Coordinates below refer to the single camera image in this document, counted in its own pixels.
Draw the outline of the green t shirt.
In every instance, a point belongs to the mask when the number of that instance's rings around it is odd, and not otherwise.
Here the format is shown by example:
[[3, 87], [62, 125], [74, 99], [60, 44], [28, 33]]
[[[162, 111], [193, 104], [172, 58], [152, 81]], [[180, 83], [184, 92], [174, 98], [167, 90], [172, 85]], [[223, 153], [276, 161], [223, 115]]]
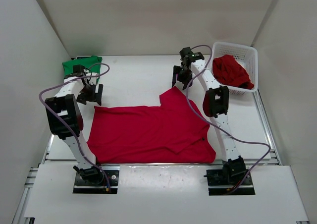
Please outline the green t shirt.
[[69, 60], [62, 63], [64, 69], [64, 82], [79, 76], [97, 75], [100, 74], [101, 65], [94, 64], [101, 63], [102, 57], [79, 57], [74, 60]]

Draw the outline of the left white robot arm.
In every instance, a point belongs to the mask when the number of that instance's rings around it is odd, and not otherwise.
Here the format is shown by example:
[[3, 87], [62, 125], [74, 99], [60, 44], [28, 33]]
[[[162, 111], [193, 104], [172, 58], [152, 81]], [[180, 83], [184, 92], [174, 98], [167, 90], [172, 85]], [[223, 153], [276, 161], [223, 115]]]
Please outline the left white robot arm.
[[84, 181], [98, 185], [104, 180], [104, 172], [83, 136], [84, 122], [78, 104], [101, 105], [103, 85], [97, 82], [97, 74], [88, 72], [89, 68], [74, 65], [73, 73], [66, 76], [54, 97], [43, 100], [41, 92], [39, 99], [46, 108], [51, 133], [70, 148], [77, 161], [73, 168]]

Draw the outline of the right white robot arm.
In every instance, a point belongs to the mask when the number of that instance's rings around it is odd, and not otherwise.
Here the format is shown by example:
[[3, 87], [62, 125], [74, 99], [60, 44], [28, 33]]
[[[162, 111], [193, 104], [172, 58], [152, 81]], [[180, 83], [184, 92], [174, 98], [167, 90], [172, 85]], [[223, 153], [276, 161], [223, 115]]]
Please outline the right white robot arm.
[[176, 82], [183, 84], [185, 96], [194, 79], [198, 79], [205, 91], [203, 111], [209, 118], [211, 126], [220, 144], [222, 155], [222, 178], [228, 184], [241, 184], [247, 169], [241, 154], [238, 152], [228, 124], [229, 89], [220, 85], [207, 69], [208, 63], [201, 52], [194, 53], [190, 47], [180, 52], [181, 65], [173, 67], [172, 86]]

